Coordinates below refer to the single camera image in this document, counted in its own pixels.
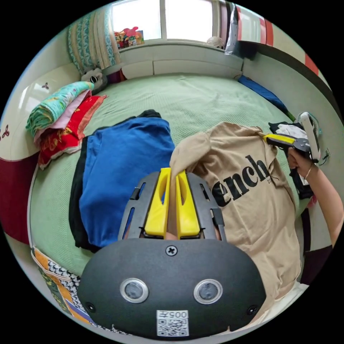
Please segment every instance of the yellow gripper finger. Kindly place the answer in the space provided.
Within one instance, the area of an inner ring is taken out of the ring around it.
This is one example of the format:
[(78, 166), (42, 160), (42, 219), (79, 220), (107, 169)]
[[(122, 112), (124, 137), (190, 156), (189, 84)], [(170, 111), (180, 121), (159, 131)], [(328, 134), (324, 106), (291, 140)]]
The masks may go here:
[(185, 171), (176, 177), (177, 235), (196, 236), (200, 232), (197, 213)]
[(166, 237), (170, 183), (171, 169), (162, 168), (144, 227), (148, 235)]
[(286, 135), (278, 135), (278, 134), (267, 134), (265, 136), (263, 136), (263, 140), (268, 143), (271, 144), (272, 142), (285, 142), (288, 144), (293, 144), (295, 142), (295, 138), (294, 137), (290, 137), (290, 136), (286, 136)]

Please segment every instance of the window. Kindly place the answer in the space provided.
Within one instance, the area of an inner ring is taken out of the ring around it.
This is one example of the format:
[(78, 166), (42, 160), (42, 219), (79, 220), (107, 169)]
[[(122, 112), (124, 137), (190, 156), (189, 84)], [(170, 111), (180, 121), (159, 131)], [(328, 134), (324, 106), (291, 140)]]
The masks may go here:
[(160, 0), (115, 2), (112, 7), (113, 29), (122, 31), (137, 26), (145, 41), (161, 39)]
[(217, 35), (215, 0), (123, 0), (113, 4), (113, 29), (138, 27), (148, 40), (206, 42)]
[(165, 0), (167, 39), (206, 42), (213, 34), (212, 3), (208, 0)]

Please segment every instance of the bracelet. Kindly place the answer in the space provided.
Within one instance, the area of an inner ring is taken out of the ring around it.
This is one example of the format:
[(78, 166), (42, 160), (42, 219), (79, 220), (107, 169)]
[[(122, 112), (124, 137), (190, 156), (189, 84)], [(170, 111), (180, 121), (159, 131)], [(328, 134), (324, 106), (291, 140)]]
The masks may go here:
[(314, 166), (314, 164), (312, 164), (311, 167), (309, 168), (309, 170), (308, 170), (308, 172), (307, 172), (307, 174), (306, 174), (306, 176), (305, 176), (305, 179), (307, 179), (307, 177), (308, 177), (308, 175), (309, 175), (309, 172), (311, 172), (311, 169), (312, 169), (313, 166)]

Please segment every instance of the qr code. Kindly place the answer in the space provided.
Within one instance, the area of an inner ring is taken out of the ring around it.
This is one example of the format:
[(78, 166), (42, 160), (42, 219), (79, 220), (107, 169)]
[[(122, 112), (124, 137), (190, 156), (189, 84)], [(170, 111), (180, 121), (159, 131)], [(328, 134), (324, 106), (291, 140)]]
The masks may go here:
[(189, 335), (188, 319), (158, 319), (158, 336), (185, 337)]

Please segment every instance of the bed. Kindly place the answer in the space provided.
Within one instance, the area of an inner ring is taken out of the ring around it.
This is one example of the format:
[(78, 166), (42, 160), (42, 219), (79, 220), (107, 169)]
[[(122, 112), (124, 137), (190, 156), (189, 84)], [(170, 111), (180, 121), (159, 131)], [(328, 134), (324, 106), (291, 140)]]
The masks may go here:
[[(159, 75), (109, 85), (99, 95), (107, 95), (85, 129), (90, 135), (99, 127), (153, 109), (166, 119), (177, 145), (182, 139), (227, 121), (259, 126), (269, 133), (268, 122), (291, 120), (263, 97), (235, 80), (200, 75)], [(71, 273), (80, 276), (92, 253), (75, 247), (68, 222), (70, 190), (80, 153), (64, 154), (35, 176), (30, 227), (34, 245)], [(283, 151), (278, 161), (292, 188), (296, 217), (308, 200), (300, 201)]]

